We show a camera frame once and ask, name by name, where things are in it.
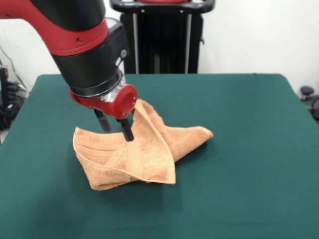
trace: cable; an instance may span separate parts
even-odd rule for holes
[[[14,64],[12,59],[7,55],[7,53],[5,52],[5,50],[2,48],[2,46],[0,45],[0,50],[3,52],[3,54],[6,56],[6,58],[9,59],[9,61],[11,62],[11,66],[12,66],[12,70],[15,73],[16,77],[18,78],[18,80],[20,81],[20,83],[23,85],[23,87],[27,90],[27,87],[25,86],[25,84],[23,83],[22,79],[19,77],[19,75],[16,73],[15,68],[14,68]]]
[[[7,79],[7,69],[0,68],[0,130],[10,128],[26,99],[19,95],[23,92],[19,83],[9,82]]]
[[[2,61],[0,60],[0,66],[2,66]],[[0,138],[0,146],[2,145],[2,142],[1,142],[1,138]]]

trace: black stand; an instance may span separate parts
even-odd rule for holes
[[[203,3],[153,4],[111,0],[123,12],[130,55],[124,59],[126,74],[197,73],[202,41],[202,13],[215,0]]]

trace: white wall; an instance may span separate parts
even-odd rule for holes
[[[105,2],[107,16],[119,18]],[[199,72],[281,73],[296,92],[302,85],[319,91],[318,12],[319,0],[217,0],[204,16]],[[37,76],[59,72],[22,20],[0,21],[0,45],[30,88]]]

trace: orange towel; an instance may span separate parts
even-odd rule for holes
[[[108,190],[142,180],[175,184],[175,164],[213,137],[206,128],[169,127],[143,100],[135,107],[132,132],[126,142],[122,133],[100,134],[76,128],[73,148],[92,189]]]

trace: green tablecloth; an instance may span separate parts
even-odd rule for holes
[[[319,238],[319,129],[284,77],[127,78],[166,124],[214,138],[177,163],[174,186],[93,191],[72,136],[98,121],[61,76],[41,76],[0,148],[1,239]]]

